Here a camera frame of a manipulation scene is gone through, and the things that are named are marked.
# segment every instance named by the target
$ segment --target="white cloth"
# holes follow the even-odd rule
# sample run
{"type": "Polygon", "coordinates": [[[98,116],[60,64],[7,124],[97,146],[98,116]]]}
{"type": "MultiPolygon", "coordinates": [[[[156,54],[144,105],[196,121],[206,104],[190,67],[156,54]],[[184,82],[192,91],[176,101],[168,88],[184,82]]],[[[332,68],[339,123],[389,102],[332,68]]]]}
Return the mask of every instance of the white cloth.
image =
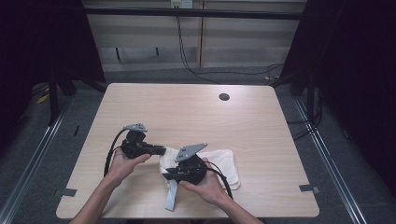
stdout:
{"type": "MultiPolygon", "coordinates": [[[[177,162],[175,162],[178,150],[166,147],[165,154],[160,157],[160,172],[166,174],[167,168],[177,167],[177,162]]],[[[206,157],[210,162],[216,164],[220,171],[227,177],[227,182],[230,185],[230,189],[238,189],[241,185],[238,177],[238,172],[236,170],[235,163],[233,161],[233,152],[230,149],[218,149],[214,151],[198,152],[197,155],[201,158],[206,157]]],[[[221,185],[224,187],[223,182],[218,176],[221,185]]]]}

